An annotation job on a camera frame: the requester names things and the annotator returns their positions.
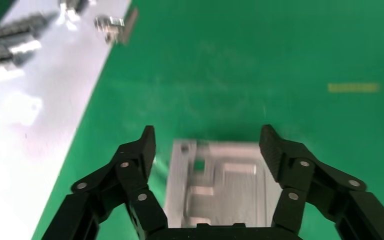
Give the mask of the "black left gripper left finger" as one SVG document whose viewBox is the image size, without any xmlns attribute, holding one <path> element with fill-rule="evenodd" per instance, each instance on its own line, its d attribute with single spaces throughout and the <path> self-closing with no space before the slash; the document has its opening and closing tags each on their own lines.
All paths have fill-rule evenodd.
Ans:
<svg viewBox="0 0 384 240">
<path fill-rule="evenodd" d="M 147 125 L 138 140 L 119 145 L 109 163 L 71 186 L 42 239 L 95 240 L 100 224 L 121 205 L 139 239 L 167 229 L 167 217 L 148 186 L 155 156 L 155 128 Z"/>
</svg>

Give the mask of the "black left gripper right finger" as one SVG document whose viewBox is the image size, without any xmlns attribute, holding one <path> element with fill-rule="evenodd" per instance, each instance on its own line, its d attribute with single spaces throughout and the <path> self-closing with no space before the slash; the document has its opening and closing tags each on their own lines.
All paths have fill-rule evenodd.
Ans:
<svg viewBox="0 0 384 240">
<path fill-rule="evenodd" d="M 384 240 L 384 206 L 359 178 L 319 161 L 300 142 L 282 138 L 270 124 L 259 148 L 282 189 L 272 226 L 298 235 L 306 204 L 315 206 L 343 240 Z"/>
</svg>

